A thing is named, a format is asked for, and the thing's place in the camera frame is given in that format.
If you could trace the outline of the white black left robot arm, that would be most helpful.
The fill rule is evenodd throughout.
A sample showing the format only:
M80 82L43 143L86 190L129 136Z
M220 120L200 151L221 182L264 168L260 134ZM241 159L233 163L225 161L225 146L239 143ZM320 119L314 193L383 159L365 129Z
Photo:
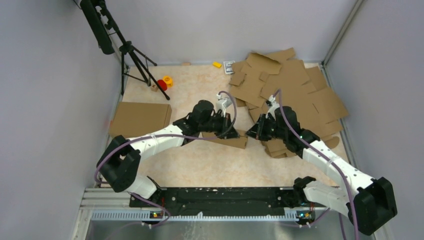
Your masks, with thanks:
M116 192L129 192L141 197L149 207L160 202L158 186L147 176L138 174L139 164L165 150L201 140L201 133L211 133L207 140L239 138L235 119L227 108L235 102L220 97L216 104L200 100L187 116L170 125L140 137L114 137L96 165L96 174Z

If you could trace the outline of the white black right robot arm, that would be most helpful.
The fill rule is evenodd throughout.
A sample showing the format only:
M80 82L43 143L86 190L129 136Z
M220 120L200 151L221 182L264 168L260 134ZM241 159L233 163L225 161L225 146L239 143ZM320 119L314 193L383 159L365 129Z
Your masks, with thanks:
M348 217L355 230L367 236L398 214L393 185L388 179L374 178L350 165L318 135L302 128L290 107L276 107L261 114L246 135L262 142L281 140L291 153L338 184L332 187L311 176L297 178L293 185L297 205L312 202L328 207Z

